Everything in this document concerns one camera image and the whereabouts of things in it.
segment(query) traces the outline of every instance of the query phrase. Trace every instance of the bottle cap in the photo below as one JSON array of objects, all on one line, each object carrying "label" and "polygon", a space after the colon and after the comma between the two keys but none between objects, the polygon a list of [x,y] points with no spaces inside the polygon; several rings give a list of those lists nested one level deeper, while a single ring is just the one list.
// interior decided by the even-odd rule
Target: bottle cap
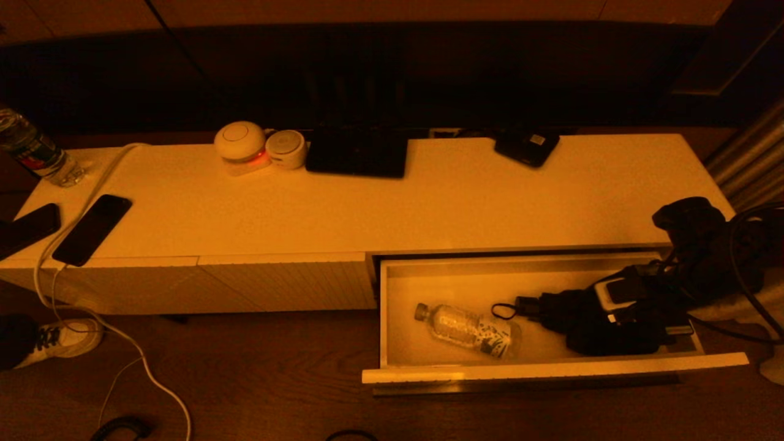
[{"label": "bottle cap", "polygon": [[416,312],[414,312],[414,320],[419,320],[420,322],[423,322],[428,315],[430,315],[430,309],[427,307],[426,304],[420,303],[416,305]]}]

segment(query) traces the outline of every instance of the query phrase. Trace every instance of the cabinet door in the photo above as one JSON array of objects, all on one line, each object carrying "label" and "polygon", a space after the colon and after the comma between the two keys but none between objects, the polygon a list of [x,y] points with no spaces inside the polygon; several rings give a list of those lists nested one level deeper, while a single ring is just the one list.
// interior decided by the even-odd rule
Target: cabinet door
[{"label": "cabinet door", "polygon": [[376,307],[364,253],[202,257],[199,268],[260,311]]},{"label": "cabinet door", "polygon": [[[6,265],[0,279],[34,290],[31,261]],[[42,271],[49,295],[52,266]],[[240,293],[196,265],[196,257],[91,259],[82,268],[66,268],[57,277],[57,299],[100,314],[199,314],[256,312]]]}]

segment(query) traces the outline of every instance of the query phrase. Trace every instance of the charging cable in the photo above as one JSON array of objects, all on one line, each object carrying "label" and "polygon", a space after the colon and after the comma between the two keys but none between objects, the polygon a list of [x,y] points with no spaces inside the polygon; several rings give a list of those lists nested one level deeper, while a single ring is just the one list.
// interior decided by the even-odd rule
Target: charging cable
[{"label": "charging cable", "polygon": [[[74,306],[74,305],[61,305],[58,307],[56,305],[57,302],[56,302],[55,283],[57,281],[57,276],[67,267],[67,265],[64,265],[55,270],[55,273],[52,277],[51,301],[46,298],[46,295],[44,295],[43,289],[41,288],[41,267],[44,261],[46,260],[46,258],[49,257],[52,251],[55,249],[55,247],[57,247],[60,244],[61,239],[65,235],[67,235],[71,231],[71,229],[73,229],[73,227],[81,220],[82,216],[84,216],[84,214],[87,212],[87,209],[92,204],[94,198],[96,197],[100,189],[103,187],[103,185],[106,183],[107,179],[114,172],[114,169],[117,168],[117,165],[120,163],[120,161],[128,154],[129,151],[139,146],[149,146],[149,144],[141,144],[141,143],[128,144],[124,146],[122,150],[120,150],[120,152],[109,163],[109,166],[103,171],[103,173],[101,173],[101,176],[98,178],[95,187],[93,187],[93,190],[87,196],[87,199],[85,200],[85,204],[82,207],[82,209],[79,210],[77,216],[65,228],[60,230],[60,232],[54,236],[54,238],[49,242],[49,244],[46,247],[44,247],[44,250],[41,252],[41,255],[38,257],[38,261],[35,263],[35,267],[33,269],[33,284],[35,286],[35,292],[38,295],[38,299],[41,301],[41,303],[44,304],[44,306],[46,306],[47,308],[51,309],[54,312],[54,314],[60,320],[61,326],[66,326],[66,325],[63,323],[63,320],[60,318],[57,309],[73,309],[73,310],[82,311],[90,314],[93,318],[95,318],[95,320],[98,323],[103,325],[106,329],[112,331],[113,333],[116,333],[120,337],[125,338],[127,341],[129,341],[136,348],[136,350],[139,351],[140,359],[142,361],[142,364],[144,365],[144,370],[147,372],[147,376],[150,378],[150,381],[152,381],[152,384],[155,385],[157,388],[161,389],[163,392],[166,392],[172,398],[174,398],[174,400],[177,401],[177,404],[180,405],[180,408],[182,408],[183,414],[185,415],[185,423],[187,427],[185,440],[190,441],[191,426],[192,426],[191,413],[188,411],[185,402],[176,393],[174,393],[171,389],[167,388],[166,386],[162,385],[161,382],[155,378],[155,376],[152,374],[152,371],[150,369],[150,363],[147,361],[147,356],[144,354],[144,350],[141,348],[141,346],[139,346],[139,344],[136,343],[136,340],[134,340],[127,333],[122,332],[117,327],[107,323],[106,320],[104,320],[100,315],[96,314],[94,311],[90,310],[89,308],[84,308],[81,306]],[[68,327],[68,329],[74,332],[85,332],[85,331],[74,330],[70,327]],[[103,411],[106,408],[107,402],[109,400],[109,396],[111,395],[111,392],[114,389],[114,385],[116,384],[117,379],[119,378],[120,374],[122,374],[122,372],[128,367],[130,367],[130,364],[122,368],[122,370],[120,370],[120,372],[114,378],[109,393],[107,394],[106,400],[104,400],[103,406],[101,408],[101,419],[103,419]]]}]

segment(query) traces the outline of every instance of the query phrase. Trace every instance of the phone screen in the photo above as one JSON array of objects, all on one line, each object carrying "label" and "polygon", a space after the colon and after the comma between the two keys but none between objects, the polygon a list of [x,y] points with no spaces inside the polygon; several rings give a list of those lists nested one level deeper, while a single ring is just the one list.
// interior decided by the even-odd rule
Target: phone screen
[{"label": "phone screen", "polygon": [[52,257],[76,267],[86,264],[131,205],[131,201],[125,198],[101,196],[68,233]]},{"label": "phone screen", "polygon": [[10,224],[0,225],[0,261],[60,229],[60,208],[46,204]]}]

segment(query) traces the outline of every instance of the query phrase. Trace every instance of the wooden floor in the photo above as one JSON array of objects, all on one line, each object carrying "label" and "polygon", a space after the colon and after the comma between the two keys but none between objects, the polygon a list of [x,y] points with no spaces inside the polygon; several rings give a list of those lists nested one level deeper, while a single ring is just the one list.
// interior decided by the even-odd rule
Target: wooden floor
[{"label": "wooden floor", "polygon": [[[0,312],[51,313],[33,293],[0,285]],[[784,388],[755,366],[681,375],[682,384],[600,390],[374,398],[360,372],[378,366],[376,312],[111,317],[191,409],[195,440],[313,440],[361,428],[380,441],[469,439],[784,439]],[[738,329],[752,330],[750,326]],[[709,352],[769,349],[707,330]],[[0,439],[89,439],[112,378],[137,357],[116,336],[74,359],[0,372]],[[179,407],[126,371],[107,417],[135,414],[149,439],[183,439]]]}]

